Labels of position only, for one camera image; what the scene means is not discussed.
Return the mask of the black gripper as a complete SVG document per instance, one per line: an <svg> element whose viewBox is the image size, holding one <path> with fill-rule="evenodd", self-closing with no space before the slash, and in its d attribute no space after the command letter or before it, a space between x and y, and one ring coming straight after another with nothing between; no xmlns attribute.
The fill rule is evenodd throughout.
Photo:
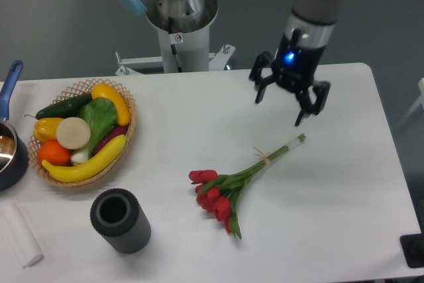
<svg viewBox="0 0 424 283"><path fill-rule="evenodd" d="M276 72L276 83L295 93L301 110L295 120L295 126L300 126L304 118L310 115L318 115L323 110L331 83L327 81L314 81L314 73L324 52L325 46L319 48L307 48L301 44L303 31L295 28L291 36L283 35L276 57L271 53L264 51L259 54L249 74L249 80L254 82L256 90L255 104L259 104L264 97L266 87L275 82L274 73ZM273 72L265 78L262 76L263 69L272 67ZM313 103L309 88L315 94Z"/></svg>

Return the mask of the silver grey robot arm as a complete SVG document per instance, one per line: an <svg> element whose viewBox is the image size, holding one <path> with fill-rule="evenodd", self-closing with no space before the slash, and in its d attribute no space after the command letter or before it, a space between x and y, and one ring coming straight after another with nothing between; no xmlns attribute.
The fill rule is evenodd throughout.
<svg viewBox="0 0 424 283"><path fill-rule="evenodd" d="M250 71L260 103L270 84L295 95L297 122L318 115L330 90L314 73L330 39L342 0L294 0L275 53L259 54ZM217 0L118 0L134 15L145 15L157 30L164 71L210 70L209 27L218 12Z"/></svg>

